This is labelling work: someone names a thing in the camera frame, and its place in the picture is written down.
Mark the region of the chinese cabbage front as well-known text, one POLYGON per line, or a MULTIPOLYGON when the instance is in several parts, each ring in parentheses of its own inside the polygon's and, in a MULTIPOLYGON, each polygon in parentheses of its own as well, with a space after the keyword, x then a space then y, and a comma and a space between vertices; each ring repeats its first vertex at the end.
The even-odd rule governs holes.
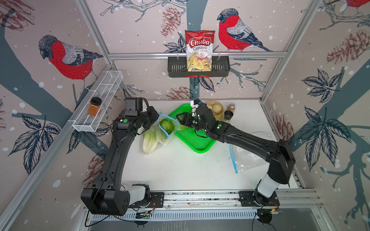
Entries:
POLYGON ((146 154, 152 153, 158 146, 156 136, 156 126, 152 126, 149 130, 143 133, 143 152, 146 154))

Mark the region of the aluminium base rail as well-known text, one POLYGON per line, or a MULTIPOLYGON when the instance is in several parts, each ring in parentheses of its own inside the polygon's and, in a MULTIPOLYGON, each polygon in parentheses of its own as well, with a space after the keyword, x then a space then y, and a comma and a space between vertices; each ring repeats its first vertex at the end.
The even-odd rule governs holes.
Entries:
POLYGON ((279 207, 242 207, 239 191, 165 191, 163 208, 128 208, 123 216, 92 215, 87 223, 99 221, 151 221, 256 219, 283 213, 286 209, 308 209, 317 214, 323 207, 315 190, 280 189, 276 191, 279 207))

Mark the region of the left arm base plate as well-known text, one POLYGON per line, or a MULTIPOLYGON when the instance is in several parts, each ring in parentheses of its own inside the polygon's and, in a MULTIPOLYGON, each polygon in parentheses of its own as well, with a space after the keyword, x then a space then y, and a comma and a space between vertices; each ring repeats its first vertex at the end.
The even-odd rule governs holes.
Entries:
POLYGON ((132 209, 152 209, 154 207, 153 202, 156 208, 163 208, 164 204, 164 193, 163 192, 151 192, 150 200, 148 203, 139 203, 136 202, 129 206, 132 209))

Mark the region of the clear zipper bag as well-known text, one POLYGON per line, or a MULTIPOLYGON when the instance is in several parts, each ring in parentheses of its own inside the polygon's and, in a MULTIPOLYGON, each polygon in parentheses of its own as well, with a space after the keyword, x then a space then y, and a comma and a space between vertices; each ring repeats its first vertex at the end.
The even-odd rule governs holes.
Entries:
MULTIPOLYGON (((249 134, 250 136, 258 137, 268 141, 276 141, 275 137, 266 131, 255 131, 249 134)), ((236 174, 247 171, 252 168, 263 166, 267 163, 262 157, 252 153, 233 143, 229 143, 230 158, 236 174)))
POLYGON ((161 113, 161 112, 159 112, 158 120, 152 126, 156 126, 156 129, 157 129, 156 130, 156 136, 157 136, 157 141, 158 141, 157 148, 167 145, 171 141, 176 131, 178 131, 180 128, 180 124, 176 119, 169 117, 168 115, 161 113), (175 131, 170 135, 160 126, 160 121, 165 118, 171 119, 173 123, 175 124, 175 131))

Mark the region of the black lid spice shaker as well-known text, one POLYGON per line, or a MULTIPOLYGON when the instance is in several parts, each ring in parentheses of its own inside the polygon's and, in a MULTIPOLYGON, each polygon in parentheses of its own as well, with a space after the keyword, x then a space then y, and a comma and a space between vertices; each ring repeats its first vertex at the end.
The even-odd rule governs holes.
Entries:
POLYGON ((226 110, 224 112, 224 120, 229 121, 234 116, 234 113, 232 111, 226 110))

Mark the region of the chinese cabbage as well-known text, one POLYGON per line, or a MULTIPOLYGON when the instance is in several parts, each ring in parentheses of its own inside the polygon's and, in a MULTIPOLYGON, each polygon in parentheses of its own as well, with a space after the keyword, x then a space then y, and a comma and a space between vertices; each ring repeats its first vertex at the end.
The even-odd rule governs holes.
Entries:
POLYGON ((170 135, 175 131, 175 124, 171 119, 163 119, 160 121, 160 126, 170 135))
POLYGON ((152 126, 149 130, 143 133, 143 152, 146 154, 152 153, 158 146, 156 136, 156 126, 152 126))

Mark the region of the yellow bamboo steamer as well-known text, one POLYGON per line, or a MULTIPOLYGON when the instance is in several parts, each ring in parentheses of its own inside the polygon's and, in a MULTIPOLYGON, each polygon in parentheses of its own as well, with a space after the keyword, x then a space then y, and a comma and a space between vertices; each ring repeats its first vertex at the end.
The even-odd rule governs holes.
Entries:
POLYGON ((224 107, 218 101, 208 101, 206 103, 207 107, 212 110, 213 116, 216 120, 221 120, 224 116, 224 107))

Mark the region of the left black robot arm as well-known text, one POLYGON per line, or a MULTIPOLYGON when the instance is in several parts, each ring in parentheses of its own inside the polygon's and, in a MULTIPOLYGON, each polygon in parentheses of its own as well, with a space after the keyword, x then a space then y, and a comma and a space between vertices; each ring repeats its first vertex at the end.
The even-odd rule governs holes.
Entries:
POLYGON ((145 98, 127 98, 126 108, 114 120, 112 140, 102 169, 90 188, 84 188, 81 200, 92 214, 123 216, 129 206, 150 203, 150 187, 134 184, 122 189, 121 178, 130 147, 138 130, 147 131, 159 114, 145 98))

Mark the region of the orange spice jar black lid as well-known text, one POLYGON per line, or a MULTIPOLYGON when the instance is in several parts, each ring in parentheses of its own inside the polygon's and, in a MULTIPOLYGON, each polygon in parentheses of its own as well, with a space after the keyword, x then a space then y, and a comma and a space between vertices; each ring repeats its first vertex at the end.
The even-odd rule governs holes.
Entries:
POLYGON ((88 108, 88 115, 91 115, 91 116, 97 116, 98 112, 99 112, 99 108, 102 104, 102 99, 99 98, 99 97, 93 97, 91 100, 90 100, 90 104, 89 104, 89 108, 88 108))

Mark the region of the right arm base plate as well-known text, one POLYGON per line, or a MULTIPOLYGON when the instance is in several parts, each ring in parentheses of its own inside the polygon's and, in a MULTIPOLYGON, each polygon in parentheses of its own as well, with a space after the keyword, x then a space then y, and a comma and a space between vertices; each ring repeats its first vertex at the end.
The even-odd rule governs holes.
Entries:
POLYGON ((239 201, 242 207, 280 206, 276 192, 271 197, 265 197, 257 191, 239 191, 239 201))

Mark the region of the white steamed bun right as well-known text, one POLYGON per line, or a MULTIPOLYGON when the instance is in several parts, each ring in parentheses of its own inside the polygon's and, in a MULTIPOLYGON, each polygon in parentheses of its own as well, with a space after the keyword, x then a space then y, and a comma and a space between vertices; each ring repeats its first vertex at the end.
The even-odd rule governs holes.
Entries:
POLYGON ((221 104, 213 104, 212 112, 214 115, 219 115, 223 112, 223 106, 221 104))

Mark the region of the brown spice shaker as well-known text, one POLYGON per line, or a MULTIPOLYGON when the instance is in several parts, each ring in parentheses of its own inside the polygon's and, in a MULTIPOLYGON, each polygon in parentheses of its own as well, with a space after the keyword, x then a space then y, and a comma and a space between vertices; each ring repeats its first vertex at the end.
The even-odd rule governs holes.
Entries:
POLYGON ((236 106, 234 103, 230 103, 227 107, 227 111, 231 111, 232 113, 235 112, 236 106))

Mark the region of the red Chuba chips bag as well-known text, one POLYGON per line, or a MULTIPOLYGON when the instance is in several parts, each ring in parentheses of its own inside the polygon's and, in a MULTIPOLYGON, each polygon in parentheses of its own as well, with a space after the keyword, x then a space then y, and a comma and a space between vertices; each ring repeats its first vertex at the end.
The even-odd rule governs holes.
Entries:
POLYGON ((185 31, 188 72, 212 70, 215 31, 185 31))

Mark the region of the green plastic basket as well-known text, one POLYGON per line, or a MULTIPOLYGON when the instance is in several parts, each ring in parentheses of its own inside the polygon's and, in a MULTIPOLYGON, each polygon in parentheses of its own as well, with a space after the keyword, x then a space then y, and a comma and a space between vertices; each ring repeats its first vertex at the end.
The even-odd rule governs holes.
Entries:
MULTIPOLYGON (((190 104, 183 104, 169 113, 169 117, 176 119, 178 114, 191 111, 190 104)), ((215 144, 216 141, 212 140, 211 138, 201 138, 200 136, 205 136, 205 132, 198 131, 195 132, 192 128, 187 128, 184 130, 176 131, 175 135, 183 141, 188 147, 190 147, 193 151, 199 154, 203 154, 208 152, 211 147, 215 144)))

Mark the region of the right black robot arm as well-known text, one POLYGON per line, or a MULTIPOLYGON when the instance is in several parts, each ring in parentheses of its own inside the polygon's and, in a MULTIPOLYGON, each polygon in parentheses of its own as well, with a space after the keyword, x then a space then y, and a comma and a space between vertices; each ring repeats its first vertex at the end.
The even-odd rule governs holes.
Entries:
POLYGON ((295 157, 288 142, 282 139, 279 141, 262 139, 243 132, 227 122, 217 121, 206 104, 200 100, 195 102, 196 107, 189 113, 176 115, 181 125, 196 131, 204 131, 212 140, 238 146, 269 163, 266 175, 252 194, 252 201, 256 206, 267 205, 276 189, 282 184, 289 183, 295 166, 295 157))

